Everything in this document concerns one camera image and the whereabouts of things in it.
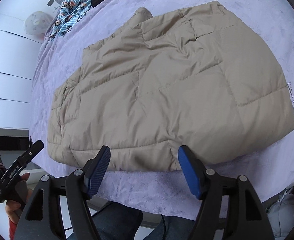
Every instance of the human hand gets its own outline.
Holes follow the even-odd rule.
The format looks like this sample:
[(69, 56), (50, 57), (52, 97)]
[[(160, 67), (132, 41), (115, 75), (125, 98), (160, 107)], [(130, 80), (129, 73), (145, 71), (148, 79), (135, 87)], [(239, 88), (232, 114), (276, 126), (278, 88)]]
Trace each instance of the human hand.
[[(29, 179), (29, 177), (30, 177), (30, 173), (25, 173), (21, 176), (21, 178), (26, 181)], [(30, 198), (31, 195), (32, 195), (32, 190), (28, 189), (26, 201), (28, 201), (28, 199)], [(19, 217), (17, 216), (15, 211), (18, 210), (20, 208), (20, 206), (21, 206), (20, 203), (13, 201), (13, 200), (8, 200), (6, 202), (5, 211), (9, 217), (9, 219), (15, 224), (18, 224), (18, 222), (19, 222)]]

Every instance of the silver bolt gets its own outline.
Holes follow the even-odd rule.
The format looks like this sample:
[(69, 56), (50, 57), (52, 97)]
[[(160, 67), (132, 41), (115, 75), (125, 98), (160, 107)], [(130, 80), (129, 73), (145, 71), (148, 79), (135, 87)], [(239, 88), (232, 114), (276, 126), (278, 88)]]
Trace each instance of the silver bolt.
[(239, 180), (242, 182), (245, 182), (245, 181), (247, 181), (247, 177), (244, 175), (241, 175), (241, 176), (239, 176)]
[(208, 175), (214, 175), (214, 174), (215, 174), (215, 171), (214, 171), (213, 169), (207, 169), (207, 170), (206, 170), (206, 173), (207, 173)]
[(44, 175), (41, 177), (41, 181), (47, 181), (49, 179), (48, 175)]
[(74, 171), (74, 174), (76, 175), (76, 176), (79, 176), (79, 175), (81, 175), (83, 173), (83, 170), (81, 170), (81, 169), (78, 169), (78, 170), (75, 170)]

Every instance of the red sleeve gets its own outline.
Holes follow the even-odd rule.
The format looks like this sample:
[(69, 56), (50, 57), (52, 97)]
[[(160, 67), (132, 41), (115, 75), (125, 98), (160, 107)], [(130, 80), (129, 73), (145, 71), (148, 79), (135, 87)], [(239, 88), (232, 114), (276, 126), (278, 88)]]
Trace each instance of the red sleeve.
[(17, 229), (17, 225), (9, 219), (9, 238), (10, 238), (10, 240), (13, 240), (13, 237), (15, 236), (16, 229)]

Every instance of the jeans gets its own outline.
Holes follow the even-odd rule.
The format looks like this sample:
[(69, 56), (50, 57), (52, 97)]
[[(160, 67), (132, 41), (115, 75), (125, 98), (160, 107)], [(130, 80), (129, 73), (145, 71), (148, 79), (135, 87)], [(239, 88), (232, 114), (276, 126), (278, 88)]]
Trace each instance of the jeans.
[[(187, 240), (194, 221), (164, 216), (165, 240)], [(143, 212), (126, 207), (116, 202), (107, 202), (101, 211), (93, 216), (94, 224), (102, 240), (134, 240), (135, 234), (143, 221)], [(144, 240), (162, 240), (164, 234), (163, 221)], [(67, 240), (77, 240), (71, 234)]]

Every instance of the lavender blanket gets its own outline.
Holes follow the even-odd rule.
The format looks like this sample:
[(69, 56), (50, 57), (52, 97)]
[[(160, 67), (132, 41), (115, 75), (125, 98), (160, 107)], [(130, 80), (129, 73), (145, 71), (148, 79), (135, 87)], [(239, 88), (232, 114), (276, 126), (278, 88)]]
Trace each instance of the lavender blanket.
[[(47, 125), (52, 96), (79, 66), (82, 50), (110, 36), (139, 7), (154, 16), (213, 0), (105, 0), (63, 37), (42, 45), (32, 89), (30, 135), (44, 141), (34, 162), (55, 177), (75, 168), (57, 163), (47, 154)], [(218, 0), (258, 33), (281, 64), (294, 107), (294, 10), (286, 0)], [(269, 148), (228, 163), (212, 166), (221, 175), (246, 175), (262, 201), (294, 181), (294, 131)], [(181, 171), (108, 171), (99, 189), (102, 198), (151, 213), (195, 219), (200, 203), (189, 192)]]

